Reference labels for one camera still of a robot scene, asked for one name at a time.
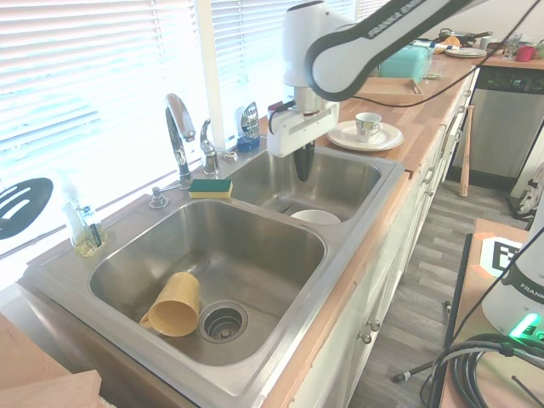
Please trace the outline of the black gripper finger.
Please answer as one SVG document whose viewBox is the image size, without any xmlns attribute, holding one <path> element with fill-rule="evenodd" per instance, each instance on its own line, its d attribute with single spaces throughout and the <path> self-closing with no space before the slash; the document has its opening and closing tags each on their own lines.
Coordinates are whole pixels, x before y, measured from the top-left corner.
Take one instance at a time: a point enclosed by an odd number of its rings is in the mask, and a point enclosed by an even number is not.
<svg viewBox="0 0 544 408">
<path fill-rule="evenodd" d="M 307 148 L 301 147 L 293 152 L 293 160 L 297 171 L 297 178 L 301 182 L 306 182 L 308 179 L 308 157 Z"/>
<path fill-rule="evenodd" d="M 315 142 L 312 141 L 304 146 L 303 149 L 303 180 L 307 181 L 311 174 L 315 156 Z"/>
</svg>

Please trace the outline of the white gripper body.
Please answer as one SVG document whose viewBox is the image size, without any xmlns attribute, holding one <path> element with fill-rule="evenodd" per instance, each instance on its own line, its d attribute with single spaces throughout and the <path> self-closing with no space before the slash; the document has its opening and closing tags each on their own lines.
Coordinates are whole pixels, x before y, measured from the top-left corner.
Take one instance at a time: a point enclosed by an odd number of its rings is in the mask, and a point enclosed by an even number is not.
<svg viewBox="0 0 544 408">
<path fill-rule="evenodd" d="M 270 111 L 267 150 L 273 156 L 289 156 L 331 131 L 338 118 L 339 103 L 327 103 L 324 110 L 312 116 L 305 116 L 295 109 Z"/>
</svg>

